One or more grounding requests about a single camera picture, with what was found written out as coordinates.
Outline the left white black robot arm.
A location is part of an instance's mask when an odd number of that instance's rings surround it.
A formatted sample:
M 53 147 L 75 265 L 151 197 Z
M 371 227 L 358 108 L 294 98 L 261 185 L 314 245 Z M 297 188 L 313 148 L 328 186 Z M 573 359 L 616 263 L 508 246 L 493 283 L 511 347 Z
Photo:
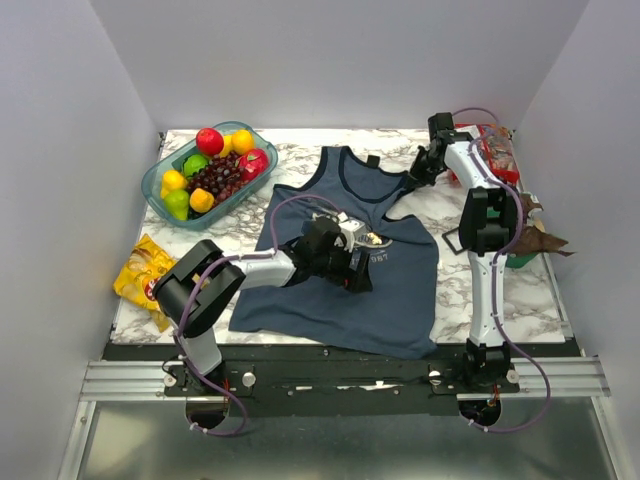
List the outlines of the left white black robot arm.
M 226 256 L 211 240 L 192 247 L 152 289 L 161 312 L 174 325 L 174 339 L 189 365 L 187 382 L 201 395 L 222 380 L 223 357 L 214 324 L 236 292 L 259 287 L 288 288 L 312 277 L 352 293 L 373 289 L 368 252 L 357 256 L 367 234 L 364 222 L 341 213 L 313 220 L 304 235 L 272 249 Z

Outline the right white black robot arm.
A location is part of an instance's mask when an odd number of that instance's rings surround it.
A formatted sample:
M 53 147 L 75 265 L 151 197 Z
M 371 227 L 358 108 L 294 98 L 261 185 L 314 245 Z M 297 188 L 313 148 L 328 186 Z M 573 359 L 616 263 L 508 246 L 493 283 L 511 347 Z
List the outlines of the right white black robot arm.
M 453 115 L 428 119 L 430 143 L 420 147 L 409 169 L 409 190 L 433 186 L 447 170 L 467 190 L 458 238 L 472 273 L 472 320 L 460 379 L 480 392 L 507 376 L 510 340 L 503 324 L 504 270 L 523 228 L 518 193 L 500 181 L 477 152 L 480 140 L 455 129 Z

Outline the blue printed tank top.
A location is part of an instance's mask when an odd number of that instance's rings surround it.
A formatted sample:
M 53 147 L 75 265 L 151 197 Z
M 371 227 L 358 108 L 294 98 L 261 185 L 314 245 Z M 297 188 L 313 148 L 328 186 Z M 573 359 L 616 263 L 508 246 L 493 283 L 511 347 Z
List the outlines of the blue printed tank top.
M 288 288 L 243 290 L 233 309 L 234 332 L 261 331 L 307 338 L 325 345 L 400 359 L 433 353 L 439 249 L 414 215 L 388 211 L 406 195 L 407 175 L 385 172 L 358 159 L 347 146 L 325 147 L 313 176 L 301 187 L 277 184 L 265 213 L 257 249 L 305 233 L 311 221 L 337 211 L 363 221 L 368 233 L 393 240 L 369 248 L 363 236 L 355 255 L 370 254 L 373 290 L 351 293 L 323 278 Z

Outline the gold brooch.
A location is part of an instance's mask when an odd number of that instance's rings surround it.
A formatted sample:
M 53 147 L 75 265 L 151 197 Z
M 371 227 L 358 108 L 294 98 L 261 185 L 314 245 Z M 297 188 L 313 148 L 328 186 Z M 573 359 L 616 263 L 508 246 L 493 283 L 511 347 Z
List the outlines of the gold brooch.
M 364 237 L 364 243 L 369 248 L 386 248 L 393 243 L 393 240 L 375 232 L 369 232 Z

